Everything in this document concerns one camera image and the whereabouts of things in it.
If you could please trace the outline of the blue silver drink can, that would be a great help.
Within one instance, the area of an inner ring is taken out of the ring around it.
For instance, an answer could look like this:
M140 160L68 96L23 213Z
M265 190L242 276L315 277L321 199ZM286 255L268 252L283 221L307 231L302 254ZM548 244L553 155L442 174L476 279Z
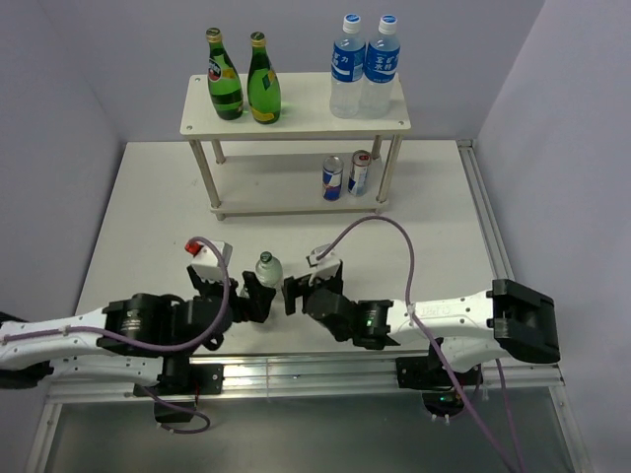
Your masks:
M322 197L335 201L342 190L343 162L336 156L328 156L322 164Z

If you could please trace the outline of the green glass bottle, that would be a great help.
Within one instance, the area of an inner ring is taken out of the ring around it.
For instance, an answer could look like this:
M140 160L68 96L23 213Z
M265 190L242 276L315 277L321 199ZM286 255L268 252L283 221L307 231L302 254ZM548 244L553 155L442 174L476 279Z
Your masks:
M211 102L224 120L240 118L244 111L244 95L239 74L223 44L218 28L206 31L209 44L207 83Z
M246 84L250 112L256 122L272 124L281 114L280 84L268 57L264 33L252 33L250 43L252 55Z

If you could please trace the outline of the green glass bottle front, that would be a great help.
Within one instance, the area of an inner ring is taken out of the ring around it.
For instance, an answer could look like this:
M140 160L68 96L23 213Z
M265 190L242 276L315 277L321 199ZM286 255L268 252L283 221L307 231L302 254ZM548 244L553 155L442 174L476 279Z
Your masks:
M211 102L224 120L240 118L244 111L244 95L239 74L223 44L218 28L206 31L209 44L207 83Z

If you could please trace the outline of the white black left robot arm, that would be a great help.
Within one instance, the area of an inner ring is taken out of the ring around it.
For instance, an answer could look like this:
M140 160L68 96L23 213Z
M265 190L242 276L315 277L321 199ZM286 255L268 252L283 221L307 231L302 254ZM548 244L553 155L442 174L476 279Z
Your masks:
M251 271L243 281L187 273L197 296L136 294L83 315L31 323L1 315L1 386L30 389L45 378L122 380L182 393L194 384L190 358L218 350L234 323L262 323L276 290Z

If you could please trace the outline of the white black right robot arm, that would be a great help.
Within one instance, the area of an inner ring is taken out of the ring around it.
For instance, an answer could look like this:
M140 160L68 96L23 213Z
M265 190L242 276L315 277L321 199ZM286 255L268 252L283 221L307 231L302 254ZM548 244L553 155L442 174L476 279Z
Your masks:
M300 278L286 278L282 292L287 314L301 302L303 313L338 342L376 351L421 339L436 343L426 365L439 384L494 359L535 365L561 359L553 299L510 279L449 300L353 302L343 294L342 263L334 260Z

